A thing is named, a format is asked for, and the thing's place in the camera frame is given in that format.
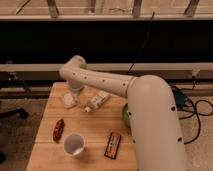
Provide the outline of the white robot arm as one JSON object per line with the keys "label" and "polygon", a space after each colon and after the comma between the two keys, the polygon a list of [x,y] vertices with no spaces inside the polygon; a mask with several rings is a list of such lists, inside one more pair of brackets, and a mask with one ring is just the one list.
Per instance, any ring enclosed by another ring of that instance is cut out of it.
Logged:
{"label": "white robot arm", "polygon": [[127,99],[138,171],[189,171],[175,98],[164,79],[91,71],[79,55],[59,74],[72,91],[88,85]]}

